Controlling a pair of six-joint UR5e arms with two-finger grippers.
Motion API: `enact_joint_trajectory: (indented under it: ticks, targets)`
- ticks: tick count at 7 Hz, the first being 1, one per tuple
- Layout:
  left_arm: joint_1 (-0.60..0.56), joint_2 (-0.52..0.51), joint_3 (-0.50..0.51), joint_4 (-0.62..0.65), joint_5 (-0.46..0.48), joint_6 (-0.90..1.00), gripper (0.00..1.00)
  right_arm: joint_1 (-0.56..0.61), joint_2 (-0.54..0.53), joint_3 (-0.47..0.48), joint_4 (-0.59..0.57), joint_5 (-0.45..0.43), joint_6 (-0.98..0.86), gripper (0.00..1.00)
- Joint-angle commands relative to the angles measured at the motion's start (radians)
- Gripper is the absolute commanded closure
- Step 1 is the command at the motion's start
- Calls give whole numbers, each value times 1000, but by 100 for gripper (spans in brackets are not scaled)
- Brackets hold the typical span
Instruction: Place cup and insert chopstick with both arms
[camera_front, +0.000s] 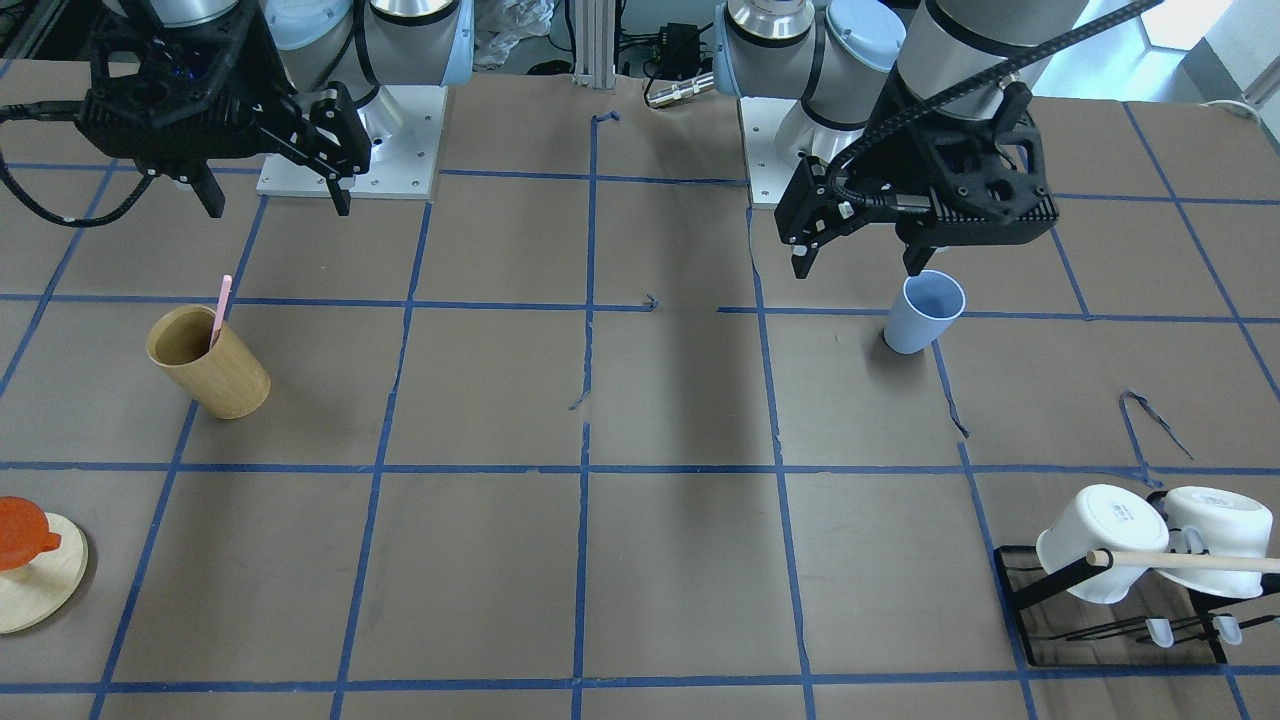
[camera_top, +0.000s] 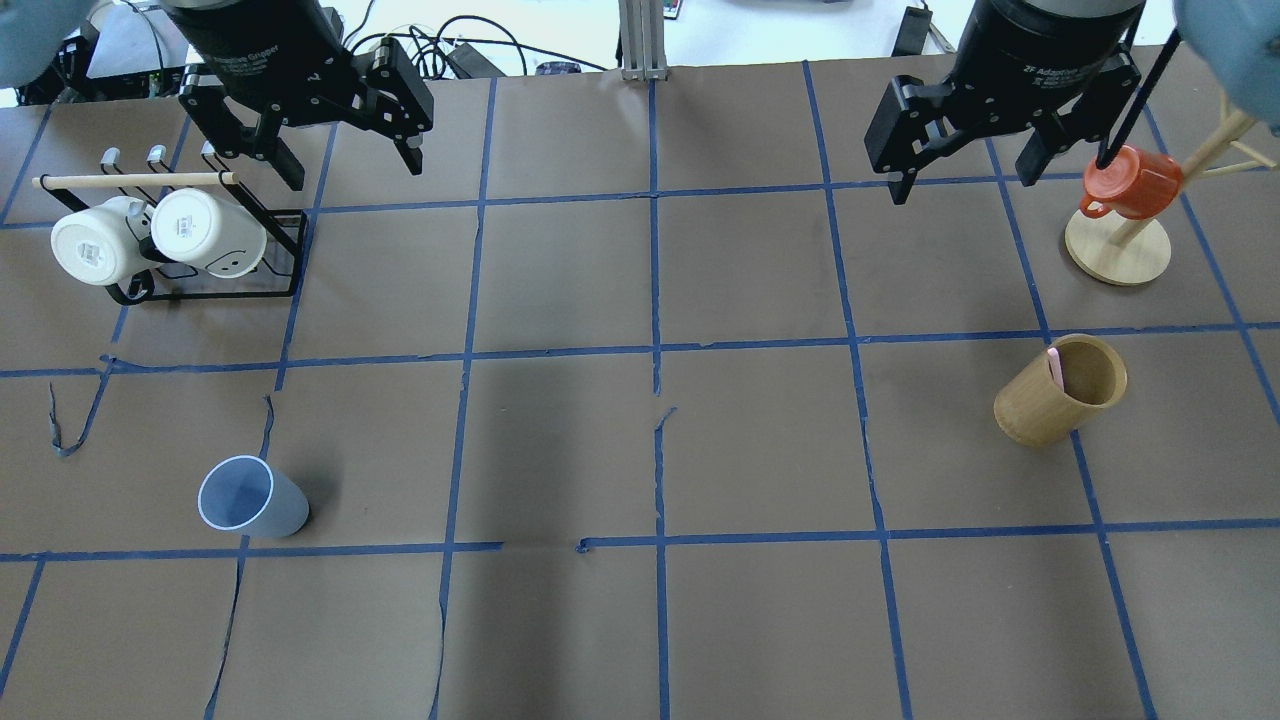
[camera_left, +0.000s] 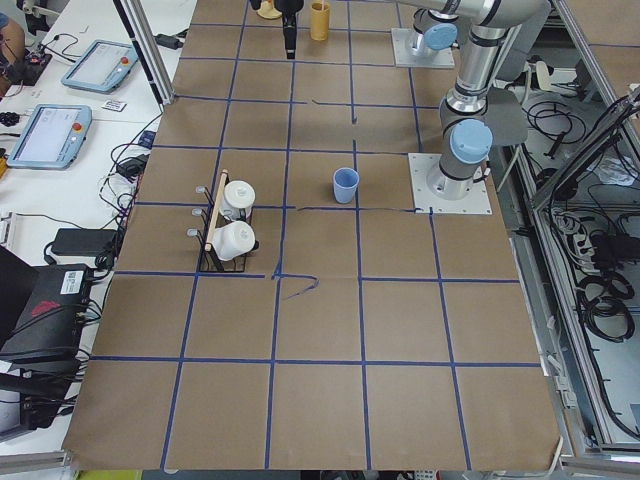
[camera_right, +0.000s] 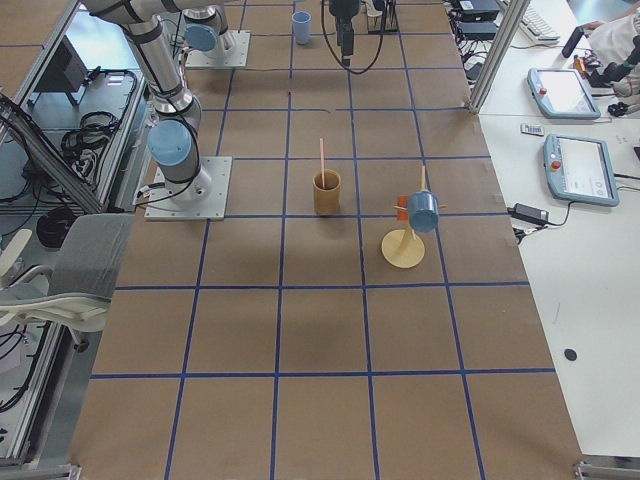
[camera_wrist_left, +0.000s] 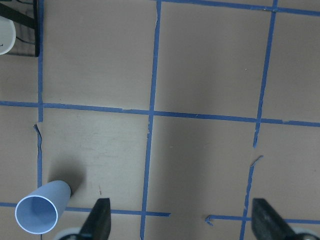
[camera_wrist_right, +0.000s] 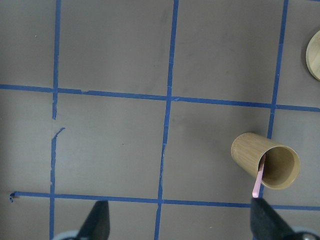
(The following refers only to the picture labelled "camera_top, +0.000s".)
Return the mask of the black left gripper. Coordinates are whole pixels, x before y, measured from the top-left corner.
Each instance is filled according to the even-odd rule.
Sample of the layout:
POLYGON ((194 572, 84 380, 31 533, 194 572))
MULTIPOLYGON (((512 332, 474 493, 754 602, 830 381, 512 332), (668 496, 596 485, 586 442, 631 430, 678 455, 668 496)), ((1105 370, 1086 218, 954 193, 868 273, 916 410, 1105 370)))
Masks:
POLYGON ((422 174, 422 136, 434 99, 401 42, 383 35, 365 53, 343 42, 337 12, 316 1, 163 1, 200 60, 178 99, 219 151, 255 151, 287 187, 305 167, 282 127, 342 122, 396 142, 411 176, 422 174))

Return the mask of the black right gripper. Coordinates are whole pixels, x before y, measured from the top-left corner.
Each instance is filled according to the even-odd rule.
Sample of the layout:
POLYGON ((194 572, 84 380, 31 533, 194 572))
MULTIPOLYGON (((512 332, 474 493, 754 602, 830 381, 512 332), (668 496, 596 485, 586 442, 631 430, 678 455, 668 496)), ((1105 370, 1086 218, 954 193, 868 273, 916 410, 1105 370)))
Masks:
POLYGON ((1030 133, 1021 186, 1075 143, 1105 141, 1140 83, 1126 36, 1142 12, 1139 1, 975 3, 948 73, 895 76, 867 128, 892 204, 906 204, 924 167, 982 138, 1030 133))

